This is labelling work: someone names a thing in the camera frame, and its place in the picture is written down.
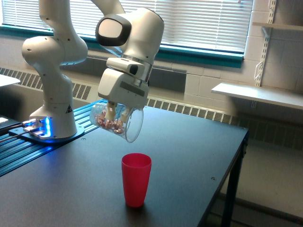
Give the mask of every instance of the teal window trim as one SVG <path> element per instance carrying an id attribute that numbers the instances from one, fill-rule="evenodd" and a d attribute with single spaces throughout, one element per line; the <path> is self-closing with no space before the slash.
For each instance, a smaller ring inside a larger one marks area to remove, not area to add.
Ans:
<path id="1" fill-rule="evenodd" d="M 53 35 L 53 32 L 44 29 L 1 25 L 0 34 L 31 38 L 38 35 Z M 87 43 L 89 48 L 103 50 L 94 36 L 80 35 L 80 37 Z M 233 68 L 241 68 L 243 58 L 244 54 L 242 53 L 219 52 L 168 45 L 161 45 L 156 55 L 156 60 L 188 64 L 210 64 Z"/>

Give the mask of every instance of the window blinds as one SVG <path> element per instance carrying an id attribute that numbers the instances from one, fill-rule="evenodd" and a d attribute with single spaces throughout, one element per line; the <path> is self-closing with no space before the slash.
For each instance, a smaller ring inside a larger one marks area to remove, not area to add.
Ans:
<path id="1" fill-rule="evenodd" d="M 121 0 L 126 12 L 146 7 L 165 22 L 162 44 L 244 52 L 253 0 Z M 49 29 L 39 18 L 38 0 L 2 0 L 3 23 Z M 103 17 L 90 0 L 71 0 L 80 35 L 94 35 Z"/>

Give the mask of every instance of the red cup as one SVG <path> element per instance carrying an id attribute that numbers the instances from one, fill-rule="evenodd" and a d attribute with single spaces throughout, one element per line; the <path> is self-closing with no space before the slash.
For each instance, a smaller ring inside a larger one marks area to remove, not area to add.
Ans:
<path id="1" fill-rule="evenodd" d="M 122 158 L 124 198 L 129 207 L 144 204 L 151 166 L 151 158 L 145 154 L 132 153 Z"/>

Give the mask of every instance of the heating vent grille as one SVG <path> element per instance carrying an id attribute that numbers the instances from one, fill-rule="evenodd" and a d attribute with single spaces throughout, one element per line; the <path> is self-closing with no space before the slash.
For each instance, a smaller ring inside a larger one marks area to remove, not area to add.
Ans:
<path id="1" fill-rule="evenodd" d="M 39 75 L 5 68 L 0 68 L 0 74 L 19 79 L 21 81 L 19 85 L 43 90 L 42 80 Z M 72 96 L 74 98 L 87 100 L 90 90 L 91 86 L 75 83 L 72 84 Z"/>
<path id="2" fill-rule="evenodd" d="M 221 111 L 211 110 L 199 106 L 181 104 L 173 101 L 162 100 L 159 98 L 148 98 L 146 102 L 147 106 L 155 107 L 162 110 L 169 110 L 177 113 L 182 113 L 191 116 L 202 117 L 210 120 L 215 120 L 227 124 L 238 124 L 238 120 L 233 120 L 233 116 L 225 114 Z"/>
<path id="3" fill-rule="evenodd" d="M 149 97 L 147 106 L 156 107 L 191 116 L 206 118 L 222 123 L 249 128 L 250 139 L 264 141 L 287 148 L 303 150 L 303 128 L 280 122 L 269 122 L 250 117 L 236 117 L 194 105 L 187 105 L 159 98 Z"/>

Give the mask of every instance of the white shelf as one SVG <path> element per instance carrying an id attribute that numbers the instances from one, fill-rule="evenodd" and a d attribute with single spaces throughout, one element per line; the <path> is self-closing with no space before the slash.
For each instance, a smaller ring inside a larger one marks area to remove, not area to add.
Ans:
<path id="1" fill-rule="evenodd" d="M 20 80 L 0 74 L 0 87 L 20 83 Z"/>
<path id="2" fill-rule="evenodd" d="M 269 24 L 269 23 L 260 23 L 260 22 L 252 22 L 252 25 L 280 29 L 280 30 L 303 31 L 303 26 L 297 26 L 297 25 Z"/>
<path id="3" fill-rule="evenodd" d="M 221 83 L 212 92 L 303 110 L 303 95 L 279 89 Z"/>

